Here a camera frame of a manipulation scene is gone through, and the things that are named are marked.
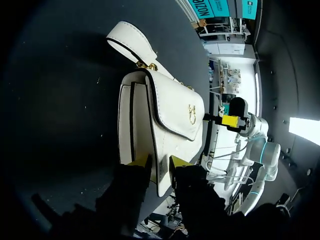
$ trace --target white robotic arm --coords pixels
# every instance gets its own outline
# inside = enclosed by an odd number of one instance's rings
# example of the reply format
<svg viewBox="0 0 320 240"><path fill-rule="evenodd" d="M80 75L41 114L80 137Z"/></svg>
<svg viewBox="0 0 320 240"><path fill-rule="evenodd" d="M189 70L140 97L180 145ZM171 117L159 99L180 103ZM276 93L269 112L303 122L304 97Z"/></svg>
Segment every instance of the white robotic arm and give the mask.
<svg viewBox="0 0 320 240"><path fill-rule="evenodd" d="M262 164L252 188L238 211L247 215L258 203L265 187L265 181L274 181L278 173L278 159L281 147L274 142L268 142L268 123L263 118L251 115L248 130L240 132L242 137L248 137L245 154L239 166L252 166L254 162Z"/></svg>
<svg viewBox="0 0 320 240"><path fill-rule="evenodd" d="M215 121L218 125L226 126L229 131L237 132L236 143L241 141L239 139L240 136L247 138L243 158L239 160L234 159L239 157L239 152L241 151L240 143L238 143L236 152L230 154L232 160L226 169L226 176L214 179L216 182L224 182L225 191L234 184L234 179L237 178L235 177L237 167L252 166L254 163L262 165L248 196L238 209L238 211L247 215L257 205L264 191L265 181L274 181L276 179L281 147L277 143L268 142L267 134L269 126L267 121L248 113L248 103L243 98L235 97L231 100L228 116L223 116L222 118L210 116L208 119Z"/></svg>

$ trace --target black wall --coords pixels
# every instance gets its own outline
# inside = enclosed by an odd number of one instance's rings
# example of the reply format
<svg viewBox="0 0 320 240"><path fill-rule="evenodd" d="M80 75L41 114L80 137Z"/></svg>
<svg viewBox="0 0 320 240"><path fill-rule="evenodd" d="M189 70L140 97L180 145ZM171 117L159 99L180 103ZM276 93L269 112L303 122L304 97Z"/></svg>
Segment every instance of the black wall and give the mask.
<svg viewBox="0 0 320 240"><path fill-rule="evenodd" d="M301 5L284 0L264 1L262 8L256 42L262 117L269 123L268 135L281 145L286 159L280 158L278 178L267 182L259 204L276 202L282 193L292 197L297 188L308 185L307 170L314 169L320 157L320 146L289 132L290 117L320 120L319 50L312 34L317 28L311 24L317 13L310 9L302 16Z"/></svg>

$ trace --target banner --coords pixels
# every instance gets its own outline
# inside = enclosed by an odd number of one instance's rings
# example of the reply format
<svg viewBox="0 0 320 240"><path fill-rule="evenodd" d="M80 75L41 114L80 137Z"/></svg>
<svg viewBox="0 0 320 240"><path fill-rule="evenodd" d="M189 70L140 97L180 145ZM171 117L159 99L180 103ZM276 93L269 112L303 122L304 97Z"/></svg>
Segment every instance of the banner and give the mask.
<svg viewBox="0 0 320 240"><path fill-rule="evenodd" d="M229 7L227 0L209 0L215 17L229 17Z"/></svg>
<svg viewBox="0 0 320 240"><path fill-rule="evenodd" d="M199 19L213 18L209 0L188 0Z"/></svg>
<svg viewBox="0 0 320 240"><path fill-rule="evenodd" d="M258 0L242 0L242 18L256 19Z"/></svg>

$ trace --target dark table surface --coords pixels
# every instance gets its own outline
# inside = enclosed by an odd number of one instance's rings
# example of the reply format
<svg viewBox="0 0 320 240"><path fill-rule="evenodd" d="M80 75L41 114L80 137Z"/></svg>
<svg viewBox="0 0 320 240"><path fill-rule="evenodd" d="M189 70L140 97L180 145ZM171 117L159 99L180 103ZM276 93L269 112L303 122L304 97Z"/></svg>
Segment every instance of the dark table surface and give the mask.
<svg viewBox="0 0 320 240"><path fill-rule="evenodd" d="M94 209L119 161L119 89L135 68L105 40L119 21L147 36L158 60L194 87L208 111L208 59L174 0L42 2L17 36L4 69L1 143L7 177L45 229L50 225L32 204L32 194L39 193L59 214L75 203ZM163 200L151 182L140 219Z"/></svg>

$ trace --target handbag strap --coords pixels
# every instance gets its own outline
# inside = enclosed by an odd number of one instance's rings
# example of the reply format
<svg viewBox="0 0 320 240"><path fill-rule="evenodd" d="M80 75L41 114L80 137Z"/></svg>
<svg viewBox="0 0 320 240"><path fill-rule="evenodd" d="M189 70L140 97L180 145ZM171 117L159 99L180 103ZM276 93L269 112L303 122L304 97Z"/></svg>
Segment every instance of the handbag strap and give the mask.
<svg viewBox="0 0 320 240"><path fill-rule="evenodd" d="M168 78L175 78L156 60L157 54L153 51L146 36L134 25L126 21L120 21L106 37L107 42L124 55L135 62L140 68L156 70Z"/></svg>

